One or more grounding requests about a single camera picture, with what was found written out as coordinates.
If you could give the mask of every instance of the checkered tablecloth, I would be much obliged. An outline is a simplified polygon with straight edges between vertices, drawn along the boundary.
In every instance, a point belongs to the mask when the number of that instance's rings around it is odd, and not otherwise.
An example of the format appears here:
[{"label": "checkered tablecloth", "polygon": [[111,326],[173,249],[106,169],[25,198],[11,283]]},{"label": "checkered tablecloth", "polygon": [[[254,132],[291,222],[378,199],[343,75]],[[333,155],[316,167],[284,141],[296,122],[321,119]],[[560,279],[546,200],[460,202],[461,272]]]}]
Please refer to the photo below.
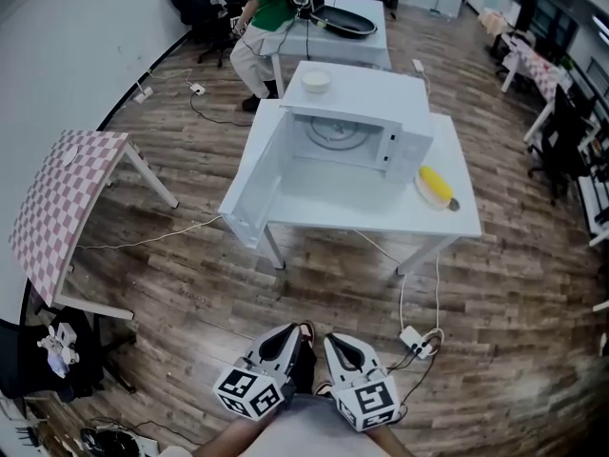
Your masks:
[{"label": "checkered tablecloth", "polygon": [[518,53],[522,64],[529,71],[537,88],[547,103],[553,103],[556,96],[556,86],[559,84],[568,90],[571,81],[567,73],[561,71],[546,59],[543,59],[520,39],[512,39],[515,52]]},{"label": "checkered tablecloth", "polygon": [[[9,237],[38,293],[50,305],[60,291],[69,257],[128,134],[65,130],[28,189]],[[66,167],[64,155],[78,147]]]}]

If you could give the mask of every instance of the black shoe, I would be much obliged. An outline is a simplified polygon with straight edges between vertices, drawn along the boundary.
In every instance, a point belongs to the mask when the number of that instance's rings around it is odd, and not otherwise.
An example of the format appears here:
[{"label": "black shoe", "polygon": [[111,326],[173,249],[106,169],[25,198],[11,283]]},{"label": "black shoe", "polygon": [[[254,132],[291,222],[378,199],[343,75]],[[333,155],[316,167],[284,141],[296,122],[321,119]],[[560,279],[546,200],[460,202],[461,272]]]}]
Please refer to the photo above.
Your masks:
[{"label": "black shoe", "polygon": [[277,82],[275,80],[265,81],[265,86],[271,94],[268,98],[277,98]]},{"label": "black shoe", "polygon": [[258,109],[259,105],[260,105],[260,98],[258,98],[256,95],[251,95],[249,98],[246,98],[242,102],[241,108],[244,111],[250,111],[253,113]]},{"label": "black shoe", "polygon": [[[267,100],[272,100],[274,98],[279,98],[277,96],[277,93],[270,93],[267,96]],[[260,98],[258,98],[256,95],[251,95],[249,98],[246,98],[242,104],[241,107],[244,111],[251,111],[251,112],[255,112],[258,107],[260,106]]]}]

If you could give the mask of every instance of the extension cord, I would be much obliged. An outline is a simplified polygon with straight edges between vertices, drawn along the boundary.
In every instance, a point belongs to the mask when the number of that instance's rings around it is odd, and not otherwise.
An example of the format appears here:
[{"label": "extension cord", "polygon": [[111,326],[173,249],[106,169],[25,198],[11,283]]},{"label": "extension cord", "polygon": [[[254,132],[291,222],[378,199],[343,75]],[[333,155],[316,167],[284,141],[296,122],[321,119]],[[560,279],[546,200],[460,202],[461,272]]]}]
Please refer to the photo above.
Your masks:
[{"label": "extension cord", "polygon": [[204,87],[202,87],[201,85],[199,85],[198,83],[194,83],[194,84],[190,85],[190,90],[193,91],[194,93],[196,93],[198,96],[201,96],[203,93],[206,92],[206,89]]},{"label": "extension cord", "polygon": [[402,330],[400,340],[402,340],[419,359],[425,359],[433,350],[431,345],[411,326]]},{"label": "extension cord", "polygon": [[415,70],[416,70],[417,72],[425,72],[425,68],[424,68],[424,66],[422,65],[422,62],[421,62],[421,61],[419,61],[418,59],[413,59],[413,60],[412,60],[412,64],[415,66]]},{"label": "extension cord", "polygon": [[136,103],[139,103],[140,105],[146,101],[146,99],[152,94],[154,93],[154,91],[152,91],[151,87],[146,87],[145,89],[143,89],[143,91],[141,93],[138,93],[137,95],[135,95],[135,98],[133,98],[133,101]]}]

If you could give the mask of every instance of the white bowl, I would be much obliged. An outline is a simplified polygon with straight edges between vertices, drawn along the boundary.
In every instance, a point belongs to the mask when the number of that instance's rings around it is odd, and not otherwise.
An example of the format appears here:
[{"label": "white bowl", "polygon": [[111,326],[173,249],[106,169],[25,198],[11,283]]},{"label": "white bowl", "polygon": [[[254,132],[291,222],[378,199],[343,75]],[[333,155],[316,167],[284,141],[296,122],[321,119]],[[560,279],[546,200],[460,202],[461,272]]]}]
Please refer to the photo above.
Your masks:
[{"label": "white bowl", "polygon": [[330,76],[321,70],[311,70],[301,78],[309,93],[324,93],[330,87]]}]

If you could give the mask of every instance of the white cable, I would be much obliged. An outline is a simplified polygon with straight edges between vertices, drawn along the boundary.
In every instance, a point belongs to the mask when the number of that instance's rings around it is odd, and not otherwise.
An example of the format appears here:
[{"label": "white cable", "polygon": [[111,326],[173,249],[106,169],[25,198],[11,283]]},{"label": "white cable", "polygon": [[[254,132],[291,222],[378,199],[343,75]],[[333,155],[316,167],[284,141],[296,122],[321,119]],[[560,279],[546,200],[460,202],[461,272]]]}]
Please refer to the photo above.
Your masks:
[{"label": "white cable", "polygon": [[154,239],[143,240],[143,241],[140,241],[140,242],[136,242],[135,244],[123,244],[122,246],[88,246],[88,247],[85,247],[85,246],[76,246],[76,248],[81,248],[81,249],[84,249],[84,250],[86,250],[88,248],[114,248],[114,249],[117,249],[117,248],[133,248],[135,246],[141,246],[142,244],[147,244],[148,242],[156,242],[157,240],[165,239],[166,237],[170,237],[171,235],[179,235],[181,233],[188,232],[189,230],[196,229],[197,227],[204,227],[205,225],[209,225],[212,222],[215,222],[219,218],[221,218],[220,215],[218,215],[217,217],[212,218],[211,220],[208,220],[207,222],[203,222],[203,224],[195,224],[193,226],[185,228],[184,230],[180,230],[180,231],[177,231],[177,232],[166,233],[165,235],[161,235],[160,237],[156,237]]},{"label": "white cable", "polygon": [[402,285],[400,286],[400,327],[402,327],[403,331],[403,318],[402,318],[402,305],[403,305],[403,285],[406,283],[406,278],[408,274],[405,274],[402,279]]},{"label": "white cable", "polygon": [[[439,262],[440,262],[440,254],[438,254],[436,256],[436,327],[432,328],[431,330],[429,330],[422,338],[424,340],[429,340],[429,338],[436,334],[439,333],[440,334],[440,345],[442,345],[444,343],[444,331],[440,328],[440,297],[438,295],[438,289],[440,287],[440,266],[439,266]],[[438,352],[437,349],[435,349],[433,352],[430,352],[429,355],[435,355],[436,352]]]},{"label": "white cable", "polygon": [[[391,257],[378,244],[376,244],[375,242],[370,240],[368,237],[363,235],[359,230],[355,230],[354,229],[353,231],[355,233],[360,234],[365,240],[367,240],[370,244],[372,244],[375,248],[377,248],[380,252],[382,252],[386,257],[391,259],[393,262],[395,262],[396,264],[401,264],[400,261],[398,261],[394,257]],[[406,277],[407,276],[408,275],[405,274],[405,276],[402,279],[402,284],[400,285],[400,327],[402,328],[402,330],[404,330],[404,326],[403,326],[403,287],[404,287],[404,285],[406,283]],[[438,333],[438,334],[440,334],[440,337],[441,337],[441,340],[440,340],[440,346],[441,346],[444,343],[444,331],[440,328],[440,295],[439,295],[439,289],[440,289],[440,254],[438,253],[438,255],[436,256],[436,289],[435,289],[435,296],[436,296],[436,327],[432,328],[427,333],[425,333],[425,335],[422,338],[425,341],[427,341],[427,340],[429,340],[431,338],[432,335]],[[438,352],[437,349],[434,350],[433,352],[431,352],[429,355],[435,355],[436,352]]]},{"label": "white cable", "polygon": [[398,261],[395,257],[391,257],[381,246],[379,246],[378,244],[376,244],[374,241],[370,240],[368,237],[366,237],[365,235],[363,235],[359,230],[353,230],[355,233],[360,234],[365,240],[367,240],[370,244],[372,244],[375,248],[377,248],[380,252],[382,252],[385,257],[388,257],[389,259],[391,259],[394,263],[396,264],[401,264],[400,261]]},{"label": "white cable", "polygon": [[168,75],[168,76],[155,76],[154,74],[152,74],[152,71],[151,71],[151,70],[148,70],[148,72],[147,72],[147,73],[148,73],[148,74],[149,74],[149,75],[150,75],[152,78],[154,78],[155,80],[169,80],[169,79],[171,79],[171,78],[175,78],[176,76],[180,76],[180,74],[184,74],[185,72],[187,72],[187,73],[188,73],[188,76],[187,76],[186,82],[187,82],[187,83],[188,83],[190,86],[192,86],[192,83],[190,83],[190,82],[188,81],[188,80],[190,79],[190,75],[192,74],[192,68],[188,68],[187,70],[181,70],[181,71],[178,71],[178,72],[176,72],[176,73],[174,73],[174,74],[170,74],[170,75]]}]

